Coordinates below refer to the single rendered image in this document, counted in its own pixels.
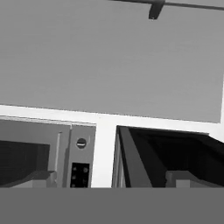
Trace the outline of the grey oven with button panel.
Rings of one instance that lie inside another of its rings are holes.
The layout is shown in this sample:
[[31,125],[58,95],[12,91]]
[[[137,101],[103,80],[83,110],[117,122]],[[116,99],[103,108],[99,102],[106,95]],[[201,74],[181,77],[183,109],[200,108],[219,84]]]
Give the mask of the grey oven with button panel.
[[55,171],[57,135],[62,131],[57,171],[57,187],[69,187],[72,163],[89,164],[91,186],[96,126],[84,122],[50,122],[40,120],[4,120],[0,118],[0,140],[49,144],[48,169]]

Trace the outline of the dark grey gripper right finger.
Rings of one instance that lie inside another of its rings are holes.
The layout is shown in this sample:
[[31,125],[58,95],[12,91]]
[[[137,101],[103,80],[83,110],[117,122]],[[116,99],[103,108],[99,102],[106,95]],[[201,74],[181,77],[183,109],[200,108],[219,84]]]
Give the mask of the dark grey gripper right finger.
[[170,188],[222,188],[222,185],[196,178],[189,171],[167,171],[165,177],[165,186]]

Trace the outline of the black open box appliance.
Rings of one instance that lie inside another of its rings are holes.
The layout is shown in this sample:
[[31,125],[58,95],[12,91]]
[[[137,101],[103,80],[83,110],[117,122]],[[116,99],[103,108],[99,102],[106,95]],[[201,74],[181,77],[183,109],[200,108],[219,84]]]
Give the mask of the black open box appliance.
[[224,143],[199,132],[116,128],[114,188],[165,188],[167,171],[188,171],[224,188]]

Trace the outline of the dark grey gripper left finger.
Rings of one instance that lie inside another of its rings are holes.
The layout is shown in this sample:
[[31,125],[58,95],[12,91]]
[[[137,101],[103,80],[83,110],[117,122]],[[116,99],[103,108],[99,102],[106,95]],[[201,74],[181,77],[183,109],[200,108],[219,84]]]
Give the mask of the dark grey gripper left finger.
[[25,178],[0,185],[0,188],[55,188],[56,186],[56,171],[35,171]]

